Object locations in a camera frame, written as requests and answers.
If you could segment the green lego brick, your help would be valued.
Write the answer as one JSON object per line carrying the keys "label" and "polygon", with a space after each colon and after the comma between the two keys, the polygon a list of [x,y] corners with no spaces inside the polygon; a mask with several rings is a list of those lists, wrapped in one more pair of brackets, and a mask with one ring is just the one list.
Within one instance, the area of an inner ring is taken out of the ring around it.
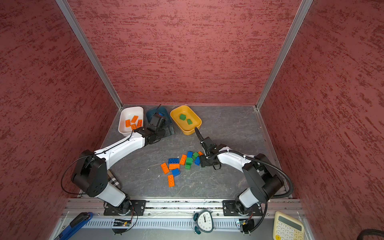
{"label": "green lego brick", "polygon": [[181,120],[185,121],[186,118],[187,118],[186,115],[184,115],[184,114],[180,114],[180,119],[181,119]]}

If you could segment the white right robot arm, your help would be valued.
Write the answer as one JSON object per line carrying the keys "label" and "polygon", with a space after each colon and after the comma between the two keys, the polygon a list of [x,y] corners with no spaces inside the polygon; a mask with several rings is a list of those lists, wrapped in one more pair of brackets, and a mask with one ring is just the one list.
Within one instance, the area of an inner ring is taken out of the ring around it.
{"label": "white right robot arm", "polygon": [[244,155],[227,146],[218,146],[210,138],[201,141],[201,146],[203,167],[228,165],[244,174],[248,188],[235,199],[235,209],[241,215],[248,214],[254,205],[267,203],[284,186],[282,174],[264,154]]}

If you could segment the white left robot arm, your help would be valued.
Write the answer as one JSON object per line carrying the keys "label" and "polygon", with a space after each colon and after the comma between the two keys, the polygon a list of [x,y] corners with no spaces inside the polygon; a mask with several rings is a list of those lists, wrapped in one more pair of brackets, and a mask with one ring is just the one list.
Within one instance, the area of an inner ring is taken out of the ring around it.
{"label": "white left robot arm", "polygon": [[127,211],[130,208],[130,198],[109,182],[108,170],[134,151],[170,135],[165,129],[152,131],[149,128],[139,128],[108,147],[94,152],[84,151],[76,161],[71,181],[89,197],[99,198],[115,208]]}

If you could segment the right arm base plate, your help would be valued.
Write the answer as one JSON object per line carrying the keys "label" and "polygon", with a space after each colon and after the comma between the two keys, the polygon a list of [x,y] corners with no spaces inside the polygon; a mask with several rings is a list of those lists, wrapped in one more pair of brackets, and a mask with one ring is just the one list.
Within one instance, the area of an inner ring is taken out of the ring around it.
{"label": "right arm base plate", "polygon": [[259,217],[263,215],[259,201],[256,201],[251,207],[246,207],[240,200],[223,200],[222,205],[226,217],[250,217],[251,215]]}

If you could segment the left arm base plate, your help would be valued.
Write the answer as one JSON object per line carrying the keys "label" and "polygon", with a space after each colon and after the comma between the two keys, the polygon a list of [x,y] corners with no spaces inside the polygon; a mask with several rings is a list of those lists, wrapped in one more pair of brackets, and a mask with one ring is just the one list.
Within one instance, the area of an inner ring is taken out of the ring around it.
{"label": "left arm base plate", "polygon": [[118,207],[105,202],[104,216],[142,216],[146,208],[146,200],[124,200]]}

